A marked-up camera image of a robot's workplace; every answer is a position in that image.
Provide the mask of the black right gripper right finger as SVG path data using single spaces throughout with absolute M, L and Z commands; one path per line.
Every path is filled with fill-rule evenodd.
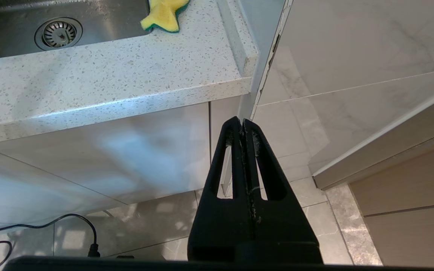
M 320 245 L 262 129 L 243 121 L 252 247 L 258 260 L 322 264 Z

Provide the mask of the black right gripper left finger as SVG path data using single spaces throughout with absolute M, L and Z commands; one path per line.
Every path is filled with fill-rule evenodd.
M 234 261 L 238 245 L 251 239 L 248 184 L 241 144 L 242 126 L 232 117 L 222 126 L 214 157 L 188 237 L 189 261 Z M 233 198 L 218 197 L 226 150 L 231 151 Z

